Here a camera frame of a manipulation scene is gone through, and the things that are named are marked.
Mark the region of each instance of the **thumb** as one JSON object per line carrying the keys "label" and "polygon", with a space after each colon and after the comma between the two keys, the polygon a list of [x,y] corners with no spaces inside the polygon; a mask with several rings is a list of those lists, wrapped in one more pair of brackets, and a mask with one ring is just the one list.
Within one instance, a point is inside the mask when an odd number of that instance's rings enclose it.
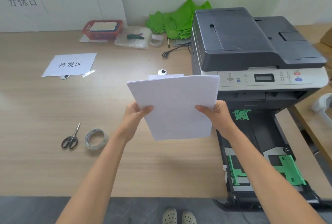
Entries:
{"label": "thumb", "polygon": [[201,113],[203,113],[204,115],[206,115],[208,118],[210,118],[210,117],[214,114],[214,112],[213,112],[211,109],[209,109],[209,108],[207,108],[207,107],[204,107],[204,106],[202,106],[202,105],[196,105],[195,108],[196,108],[199,112],[201,112]]}
{"label": "thumb", "polygon": [[152,110],[153,110],[153,106],[152,105],[144,107],[140,112],[138,112],[138,115],[142,119],[144,116],[146,116]]}

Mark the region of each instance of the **shoe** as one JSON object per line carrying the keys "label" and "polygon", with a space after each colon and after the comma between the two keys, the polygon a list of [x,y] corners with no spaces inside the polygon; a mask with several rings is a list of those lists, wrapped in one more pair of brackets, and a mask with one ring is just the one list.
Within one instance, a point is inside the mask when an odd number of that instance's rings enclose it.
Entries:
{"label": "shoe", "polygon": [[173,207],[166,209],[163,215],[163,224],[176,224],[176,222],[177,222],[176,209]]}
{"label": "shoe", "polygon": [[182,214],[182,224],[197,224],[196,218],[190,211],[184,211]]}

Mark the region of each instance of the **person's left hand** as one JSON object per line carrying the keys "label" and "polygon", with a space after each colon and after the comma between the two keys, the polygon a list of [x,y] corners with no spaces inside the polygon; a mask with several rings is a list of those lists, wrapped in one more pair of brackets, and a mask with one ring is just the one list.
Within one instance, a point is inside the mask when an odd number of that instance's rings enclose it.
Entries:
{"label": "person's left hand", "polygon": [[123,119],[116,133],[123,138],[125,143],[129,142],[135,135],[136,129],[141,119],[153,110],[153,106],[147,106],[142,110],[136,101],[127,105]]}

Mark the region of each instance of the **green cloth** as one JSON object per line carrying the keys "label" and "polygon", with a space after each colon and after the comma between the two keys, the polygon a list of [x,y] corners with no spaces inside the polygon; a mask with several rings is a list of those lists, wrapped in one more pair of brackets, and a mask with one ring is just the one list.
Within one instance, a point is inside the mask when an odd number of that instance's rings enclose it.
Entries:
{"label": "green cloth", "polygon": [[167,37],[171,39],[188,38],[190,37],[195,10],[211,8],[209,1],[201,6],[196,6],[193,0],[187,0],[175,12],[163,14],[157,11],[154,15],[149,15],[146,26],[154,33],[166,32]]}

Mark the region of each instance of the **basket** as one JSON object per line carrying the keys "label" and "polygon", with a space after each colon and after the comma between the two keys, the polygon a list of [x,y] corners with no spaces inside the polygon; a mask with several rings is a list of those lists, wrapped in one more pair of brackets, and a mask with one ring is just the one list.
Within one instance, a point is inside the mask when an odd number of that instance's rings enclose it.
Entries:
{"label": "basket", "polygon": [[[109,32],[91,32],[90,29],[94,23],[116,22],[116,29]],[[82,33],[90,40],[114,39],[121,32],[122,20],[91,20],[84,26]]]}

